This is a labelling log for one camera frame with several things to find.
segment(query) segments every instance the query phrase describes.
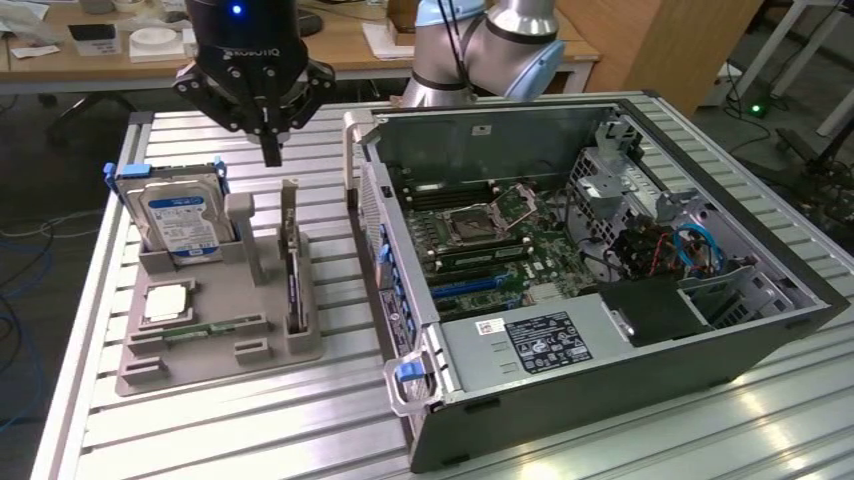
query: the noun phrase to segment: open computer tower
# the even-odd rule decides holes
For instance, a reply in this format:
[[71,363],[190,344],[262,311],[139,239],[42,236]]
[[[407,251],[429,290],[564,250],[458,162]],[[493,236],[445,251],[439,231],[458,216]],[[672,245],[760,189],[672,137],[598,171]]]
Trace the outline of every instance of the open computer tower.
[[629,101],[362,119],[351,222],[413,471],[732,381],[848,306]]

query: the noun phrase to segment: small sticker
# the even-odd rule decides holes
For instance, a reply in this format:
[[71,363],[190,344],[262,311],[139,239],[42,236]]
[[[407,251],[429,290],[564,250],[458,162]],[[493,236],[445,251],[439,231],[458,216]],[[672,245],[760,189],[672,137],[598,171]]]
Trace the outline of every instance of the small sticker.
[[473,137],[483,137],[485,135],[493,135],[493,125],[475,125],[471,127]]
[[505,319],[494,318],[493,320],[483,320],[482,322],[475,322],[475,327],[478,328],[478,333],[481,335],[489,335],[491,333],[503,332]]

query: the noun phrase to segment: aluminum extrusion table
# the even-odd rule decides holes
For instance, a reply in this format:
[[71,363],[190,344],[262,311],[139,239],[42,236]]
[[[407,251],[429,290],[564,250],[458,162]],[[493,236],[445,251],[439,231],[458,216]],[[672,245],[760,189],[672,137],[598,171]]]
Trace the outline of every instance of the aluminum extrusion table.
[[[576,96],[544,99],[564,100]],[[598,95],[600,98],[617,98]],[[626,94],[798,255],[849,298],[854,262],[664,101]],[[333,105],[297,132],[286,163],[265,168],[241,133],[199,113],[129,128],[122,162],[229,164],[253,192],[259,234],[279,218],[277,180],[301,179],[298,221],[311,237],[322,360],[143,394],[115,394],[139,234],[110,199],[34,478],[814,478],[854,475],[854,310],[774,353],[733,383],[415,476],[389,408],[382,358],[346,220],[342,115]],[[686,182],[652,144],[645,161]]]

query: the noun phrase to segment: blue cable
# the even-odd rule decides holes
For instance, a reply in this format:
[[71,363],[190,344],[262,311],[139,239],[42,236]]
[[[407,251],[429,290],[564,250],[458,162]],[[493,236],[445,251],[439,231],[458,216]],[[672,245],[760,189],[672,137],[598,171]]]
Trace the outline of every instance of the blue cable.
[[[18,244],[6,243],[6,242],[0,242],[0,248],[6,248],[7,250],[11,250],[14,252],[20,252],[20,253],[42,252],[42,247],[31,247],[27,245],[18,245]],[[24,284],[20,285],[15,290],[12,290],[11,292],[3,293],[4,297],[7,298],[20,297],[32,288],[39,286],[39,284],[44,280],[44,277],[51,271],[51,268],[54,267],[54,256],[51,255],[50,251],[44,253],[43,258],[44,258],[44,266],[42,267],[42,270],[39,271],[36,276],[28,282],[24,282]]]
[[32,400],[27,404],[27,406],[22,409],[20,412],[10,419],[7,422],[0,425],[0,433],[6,431],[7,428],[12,426],[12,424],[20,420],[24,416],[32,412],[32,410],[39,406],[39,400],[42,400],[42,395],[44,393],[44,370],[42,368],[42,359],[39,357],[36,351],[36,345],[32,341],[32,337],[30,336],[30,332],[19,322],[18,317],[12,314],[10,317],[3,316],[4,320],[12,322],[15,328],[18,328],[18,334],[22,336],[22,340],[24,341],[24,346],[27,347],[27,351],[30,352],[30,357],[32,359],[34,370],[36,374],[36,394],[32,397]]
[[694,266],[694,262],[692,261],[692,258],[689,257],[688,253],[685,253],[685,250],[682,249],[682,235],[680,235],[680,232],[684,232],[684,231],[693,231],[704,237],[704,239],[706,240],[706,243],[709,244],[709,248],[712,249],[712,252],[718,259],[717,271],[718,272],[722,271],[724,265],[726,264],[726,258],[724,257],[724,252],[721,251],[721,248],[718,248],[718,244],[716,243],[716,238],[712,236],[712,233],[709,233],[709,230],[706,230],[706,228],[702,225],[698,225],[696,223],[686,223],[685,225],[680,225],[673,232],[673,243],[680,252],[680,258],[682,259],[685,264],[690,267]]

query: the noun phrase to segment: white paper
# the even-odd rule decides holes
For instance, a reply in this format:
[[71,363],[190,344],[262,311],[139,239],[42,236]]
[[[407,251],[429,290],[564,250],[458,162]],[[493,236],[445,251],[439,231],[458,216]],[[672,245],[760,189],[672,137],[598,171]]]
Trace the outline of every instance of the white paper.
[[505,319],[494,318],[491,320],[485,320],[482,322],[475,322],[475,328],[478,329],[478,334],[490,335],[493,333],[499,333],[505,331]]
[[371,52],[381,60],[398,60],[415,56],[415,47],[401,47],[395,45],[386,24],[363,23],[362,31],[371,46]]
[[11,50],[15,58],[40,57],[42,55],[47,55],[48,53],[59,52],[59,48],[56,47],[56,45],[35,48],[12,48]]
[[[47,5],[42,5],[40,3],[32,3],[32,2],[10,2],[7,0],[0,0],[0,4],[20,5],[22,7],[27,7],[30,11],[36,15],[36,17],[39,17],[39,20],[44,20],[44,16],[48,14],[48,8],[51,8]],[[0,32],[11,32],[11,31],[12,29],[3,22],[3,19],[0,19]]]

